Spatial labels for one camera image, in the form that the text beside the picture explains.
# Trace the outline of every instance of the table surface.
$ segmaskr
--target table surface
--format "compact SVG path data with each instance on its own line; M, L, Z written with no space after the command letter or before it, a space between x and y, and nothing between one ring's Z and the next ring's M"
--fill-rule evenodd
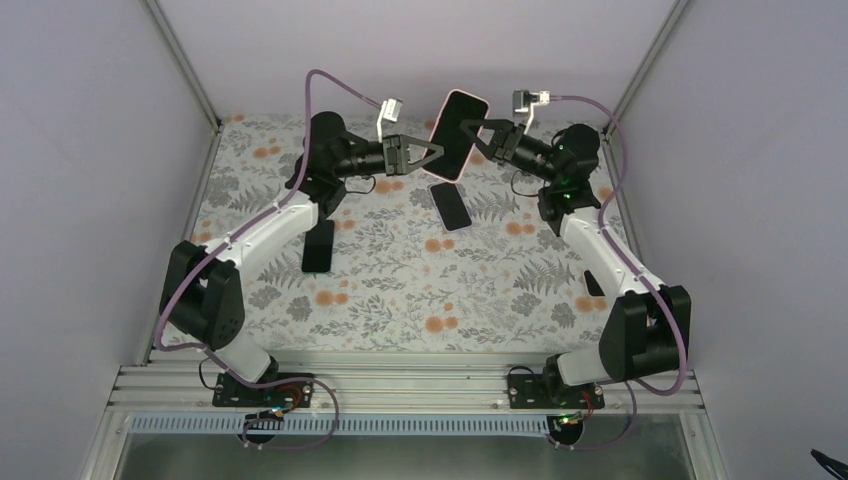
M348 117L348 129L375 138L374 117ZM238 115L224 126L192 240L202 244L267 206L302 154L302 116ZM561 122L540 122L549 139ZM430 135L432 121L405 119L387 134ZM368 195L348 195L336 222L332 271L303 274L303 235L247 283L245 328L270 350L403 352L562 352L597 343L609 314L590 297L580 255L541 220L535 198L512 193L514 169L472 155L459 190L469 228L447 232L417 171L377 177ZM606 160L590 178L600 199L612 191ZM352 179L348 189L370 181ZM516 176L518 192L541 182ZM608 222L621 238L617 206ZM166 343L189 338L168 326Z

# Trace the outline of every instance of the phone screen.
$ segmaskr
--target phone screen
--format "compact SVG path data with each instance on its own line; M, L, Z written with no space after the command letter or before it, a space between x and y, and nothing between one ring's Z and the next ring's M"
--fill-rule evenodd
M444 180L458 181L474 146L474 142L460 130L459 122L482 120L488 111L489 104L485 100L457 90L449 93L430 136L431 142L445 148L445 154L422 168Z
M433 202L436 204L439 216L442 217L445 230L452 232L471 226L471 216L468 215L468 209L465 208L456 185L452 183L433 185L430 187L430 194L433 195Z
M303 242L303 273L327 273L333 260L333 237L336 222L323 220L306 232Z

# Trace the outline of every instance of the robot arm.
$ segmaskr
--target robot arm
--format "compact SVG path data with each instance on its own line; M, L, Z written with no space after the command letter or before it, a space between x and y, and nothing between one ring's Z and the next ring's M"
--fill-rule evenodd
M543 104L517 95L517 103ZM598 133L575 124L554 138L552 145L525 135L524 125L509 120L466 120L460 128L489 160L509 163L546 181L538 192L539 214L554 233L580 253L588 273L612 305L598 345L548 358L543 376L551 400L560 403L572 387L587 383L620 382L678 368L673 333L654 297L641 278L657 290L674 316L688 350L691 300L683 287L667 286L648 271L611 230L598 225L601 203L589 184L598 166ZM489 130L486 143L478 132ZM612 249L603 234L613 238L624 256L635 264L634 273Z
M396 115L397 109L391 110ZM186 289L169 320L177 329L214 351L248 382L274 380L277 364L242 329L244 289L239 272L256 271L291 239L330 216L346 194L345 178L405 175L444 153L439 145L407 135L383 136L379 133L380 141L367 141L348 132L342 118L333 112L319 113L311 122L312 153L306 175L286 205L281 205L281 200L290 190L281 192L270 206L276 212L262 220L248 220L209 241L205 247L188 241L180 243L171 252L168 264L160 313L177 287L208 252L227 245ZM409 146L413 144L433 153L413 162L409 157ZM298 159L296 171L302 160L302 157ZM294 184L292 178L286 188L291 189Z

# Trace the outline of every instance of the metal plate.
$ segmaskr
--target metal plate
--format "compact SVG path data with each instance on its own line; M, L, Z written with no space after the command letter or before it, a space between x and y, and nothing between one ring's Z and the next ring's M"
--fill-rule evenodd
M512 373L507 376L509 408L514 410L551 410L556 408L585 410L588 408L583 393L589 395L595 410L604 408L604 395L595 394L595 385L587 384L569 389L564 401L557 405L551 401L541 375Z
M277 380L296 377L314 378L315 376L311 373L277 374ZM312 382L292 382L285 386L288 385L297 387L301 392L303 392L304 387L309 387L308 393L301 395L300 403L297 405L297 408L309 408L312 401L312 389L314 388ZM216 389L220 389L220 391L216 391L215 396L212 397L212 405L215 407L274 408L282 407L293 401L291 391L278 390L277 388L253 390L238 383L233 377L225 373L218 375Z

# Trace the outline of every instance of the orange flower print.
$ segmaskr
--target orange flower print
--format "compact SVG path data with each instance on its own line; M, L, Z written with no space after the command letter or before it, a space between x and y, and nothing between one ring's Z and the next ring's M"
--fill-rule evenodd
M592 300L589 297L577 297L575 306L577 307L577 311L589 313L592 311Z
M424 248L426 248L430 253L436 253L442 249L442 244L435 238L431 238L424 242Z
M521 235L521 225L518 222L509 222L506 224L506 233L515 236Z
M444 328L444 324L442 323L442 319L439 317L430 317L424 323L424 327L430 333L439 333Z
M315 303L322 307L329 307L333 304L333 293L328 290L321 290L315 294Z

